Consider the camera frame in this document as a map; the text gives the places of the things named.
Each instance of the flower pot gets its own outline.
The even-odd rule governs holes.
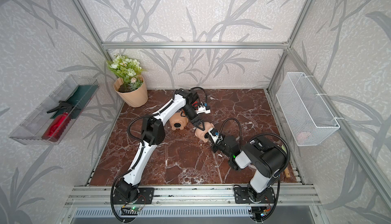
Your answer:
[[[143,81],[143,84],[137,89],[129,93],[120,93],[118,89],[123,84],[122,79],[118,78],[114,82],[114,89],[120,95],[120,97],[127,103],[130,107],[138,108],[144,105],[148,101],[148,92],[147,85],[144,82],[143,76],[139,76],[140,80]]]

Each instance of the white wire mesh basket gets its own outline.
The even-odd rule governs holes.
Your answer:
[[[287,72],[277,100],[298,146],[314,146],[339,129],[322,95],[303,72]]]

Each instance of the metal vent grille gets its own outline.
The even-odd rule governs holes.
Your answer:
[[[249,206],[144,207],[136,217],[248,217]],[[114,217],[110,207],[79,207],[74,218]]]

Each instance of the brown marble tabletop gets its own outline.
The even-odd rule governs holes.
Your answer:
[[[173,90],[149,90],[148,102],[132,108],[124,104],[114,130],[104,149],[102,157],[91,179],[92,186],[111,185],[116,175],[128,170],[139,142],[127,136],[129,123],[145,114],[152,114],[161,108],[171,97]],[[202,114],[205,121],[214,124],[220,130],[227,118],[237,118],[242,125],[243,141],[262,132],[278,134],[276,122],[271,113],[263,89],[227,89],[207,90],[210,114]],[[201,101],[204,93],[198,92]],[[132,133],[139,136],[141,121],[132,126]],[[255,167],[249,165],[240,171],[232,170],[228,158],[220,151],[213,153],[210,143],[204,143],[194,135],[191,123],[183,130],[171,130],[169,122],[165,125],[166,137],[152,153],[141,178],[141,185],[163,184],[222,184],[247,183],[255,173]],[[234,121],[228,121],[223,134],[239,137]],[[296,182],[291,164],[288,166],[291,178],[282,173],[282,182]]]

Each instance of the mounting plate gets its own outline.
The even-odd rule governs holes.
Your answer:
[[[153,192],[154,188],[139,188],[140,192],[139,194],[143,197],[139,197],[138,200],[134,204],[152,204],[152,198],[153,198]],[[114,197],[113,197],[113,204],[125,204],[126,199],[122,198],[121,194],[117,191],[117,189],[114,190]]]
[[[237,203],[237,204],[253,204],[254,203],[250,200],[247,187],[234,186],[233,191],[235,192],[235,203]],[[274,203],[275,198],[274,198],[273,188],[271,188],[271,187],[267,188],[266,192],[265,192],[265,196],[269,200],[270,204]],[[266,199],[262,199],[260,203],[267,204],[267,201],[266,201]]]

